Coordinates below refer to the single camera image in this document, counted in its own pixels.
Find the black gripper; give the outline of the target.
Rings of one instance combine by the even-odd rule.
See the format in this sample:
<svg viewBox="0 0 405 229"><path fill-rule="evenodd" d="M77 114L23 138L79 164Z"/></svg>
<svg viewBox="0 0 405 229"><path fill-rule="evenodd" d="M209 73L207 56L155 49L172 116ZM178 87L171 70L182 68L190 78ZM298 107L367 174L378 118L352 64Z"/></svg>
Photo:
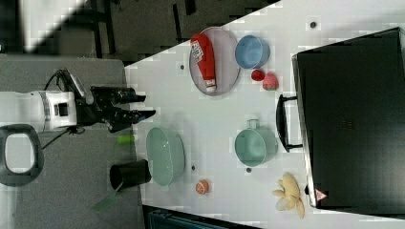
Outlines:
<svg viewBox="0 0 405 229"><path fill-rule="evenodd" d="M92 126L105 123L110 133L116 133L129 128L132 123L137 124L156 111L123 110L117 104L144 102L145 95L138 95L132 88L91 87L93 103L88 104L85 99L78 99L76 105L76 119L78 127Z"/></svg>

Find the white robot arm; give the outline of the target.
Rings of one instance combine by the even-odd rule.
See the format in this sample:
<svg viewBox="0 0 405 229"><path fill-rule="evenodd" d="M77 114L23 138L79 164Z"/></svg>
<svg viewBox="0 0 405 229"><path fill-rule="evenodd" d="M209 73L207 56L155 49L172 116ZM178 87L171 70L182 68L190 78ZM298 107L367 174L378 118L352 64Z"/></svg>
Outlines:
<svg viewBox="0 0 405 229"><path fill-rule="evenodd" d="M39 135L76 132L96 123L111 133L131 127L156 112L124 110L119 106L142 102L132 88L93 87L89 94L72 91L1 93L1 183L19 187L34 181L44 167Z"/></svg>

